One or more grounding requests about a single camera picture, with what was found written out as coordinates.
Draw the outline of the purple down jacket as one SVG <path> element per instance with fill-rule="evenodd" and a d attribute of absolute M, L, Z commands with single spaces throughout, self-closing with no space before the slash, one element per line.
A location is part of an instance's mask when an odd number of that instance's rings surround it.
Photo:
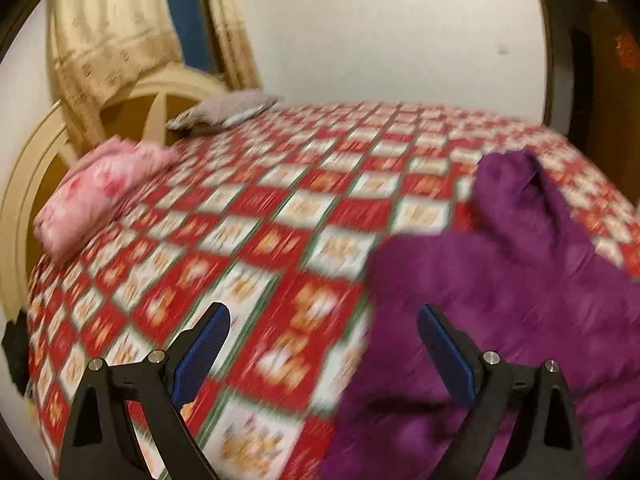
<path fill-rule="evenodd" d="M 464 413 L 416 328 L 434 304 L 484 350 L 560 363 L 590 478 L 604 479 L 639 434 L 639 284 L 598 255 L 529 151 L 477 166 L 471 229 L 395 235 L 370 253 L 368 344 L 346 387 L 320 474 L 424 479 Z"/>

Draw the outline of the pink folded blanket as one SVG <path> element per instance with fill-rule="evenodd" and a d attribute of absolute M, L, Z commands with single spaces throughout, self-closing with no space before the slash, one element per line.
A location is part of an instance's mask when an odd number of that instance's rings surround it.
<path fill-rule="evenodd" d="M 36 239 L 54 263 L 64 263 L 115 218 L 137 188 L 178 160 L 174 148 L 112 136 L 67 171 L 36 215 Z"/>

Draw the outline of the red patchwork bedspread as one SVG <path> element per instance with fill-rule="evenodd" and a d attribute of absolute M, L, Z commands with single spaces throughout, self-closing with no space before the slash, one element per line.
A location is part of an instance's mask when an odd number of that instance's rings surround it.
<path fill-rule="evenodd" d="M 32 272 L 29 367 L 51 465 L 91 359 L 137 362 L 220 301 L 229 338 L 186 424 L 226 479 L 319 478 L 369 325 L 368 253 L 394 234 L 468 228 L 478 162 L 518 148 L 559 185 L 588 246 L 636 278 L 630 203 L 562 136 L 514 118 L 300 106 L 178 143 L 178 164 L 77 257 Z"/>

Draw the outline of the brown wooden door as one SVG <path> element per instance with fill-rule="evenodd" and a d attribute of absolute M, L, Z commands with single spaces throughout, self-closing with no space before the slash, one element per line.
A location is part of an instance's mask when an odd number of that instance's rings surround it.
<path fill-rule="evenodd" d="M 639 47 L 609 3 L 590 14 L 593 103 L 586 153 L 631 203 L 639 201 Z"/>

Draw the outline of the cream wooden headboard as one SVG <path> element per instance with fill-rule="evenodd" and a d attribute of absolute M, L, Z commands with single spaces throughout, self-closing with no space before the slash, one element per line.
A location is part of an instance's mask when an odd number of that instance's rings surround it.
<path fill-rule="evenodd" d="M 224 82 L 171 64 L 141 77 L 105 103 L 107 133 L 172 143 L 165 124 L 191 104 L 227 92 Z M 8 320 L 28 308 L 28 280 L 43 250 L 32 222 L 62 177 L 78 162 L 61 103 L 55 103 L 29 137 L 11 171 L 1 202 L 1 307 Z"/>

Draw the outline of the grey striped pillow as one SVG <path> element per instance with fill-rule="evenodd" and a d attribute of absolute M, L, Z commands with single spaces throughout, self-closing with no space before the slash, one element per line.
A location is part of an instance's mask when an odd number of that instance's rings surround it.
<path fill-rule="evenodd" d="M 170 131 L 208 136 L 229 130 L 278 104 L 280 98 L 260 90 L 217 93 L 166 122 Z"/>

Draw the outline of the beige right curtain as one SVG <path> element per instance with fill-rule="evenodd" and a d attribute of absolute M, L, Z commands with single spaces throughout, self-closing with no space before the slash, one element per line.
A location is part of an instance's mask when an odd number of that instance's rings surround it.
<path fill-rule="evenodd" d="M 224 76 L 232 90 L 261 89 L 254 52 L 236 0 L 208 0 Z"/>

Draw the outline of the beige curtain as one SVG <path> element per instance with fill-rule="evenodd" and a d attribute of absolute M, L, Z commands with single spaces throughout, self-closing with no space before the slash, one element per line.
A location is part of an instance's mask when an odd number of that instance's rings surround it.
<path fill-rule="evenodd" d="M 55 90 L 76 148 L 106 133 L 105 104 L 140 77 L 183 61 L 167 0 L 50 0 Z"/>
<path fill-rule="evenodd" d="M 208 0 L 224 76 L 232 90 L 261 89 L 254 52 L 236 0 Z"/>

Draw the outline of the beige left curtain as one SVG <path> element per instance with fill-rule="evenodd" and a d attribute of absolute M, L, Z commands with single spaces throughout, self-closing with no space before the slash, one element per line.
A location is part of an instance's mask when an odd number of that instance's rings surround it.
<path fill-rule="evenodd" d="M 50 0 L 55 90 L 76 148 L 106 133 L 105 104 L 140 77 L 183 61 L 167 0 Z"/>

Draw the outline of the window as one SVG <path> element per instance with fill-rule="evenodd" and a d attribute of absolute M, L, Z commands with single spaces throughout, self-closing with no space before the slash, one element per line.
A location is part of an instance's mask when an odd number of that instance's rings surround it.
<path fill-rule="evenodd" d="M 217 65 L 201 0 L 167 0 L 187 66 L 214 74 Z"/>

